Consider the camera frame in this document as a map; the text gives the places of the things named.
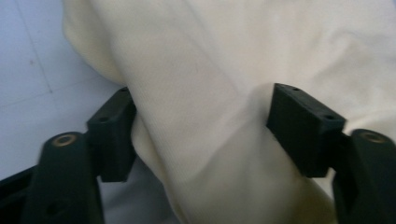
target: tile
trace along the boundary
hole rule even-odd
[[[0,106],[49,92],[14,1],[0,1]]]
[[[85,132],[86,121],[120,88],[103,77],[95,77],[57,90],[53,95],[69,131]]]
[[[37,163],[42,144],[62,133],[50,93],[0,108],[0,179]]]
[[[61,0],[17,2],[52,90],[98,76],[64,38]]]

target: cloth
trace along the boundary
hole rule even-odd
[[[64,12],[76,50],[129,87],[134,147],[182,223],[335,221],[265,128],[275,82],[343,115],[346,133],[396,138],[390,0],[65,0]]]

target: cream-colored fabric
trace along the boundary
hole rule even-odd
[[[184,223],[331,223],[265,128],[275,82],[396,138],[387,0],[64,0],[66,36],[130,88],[137,153]]]

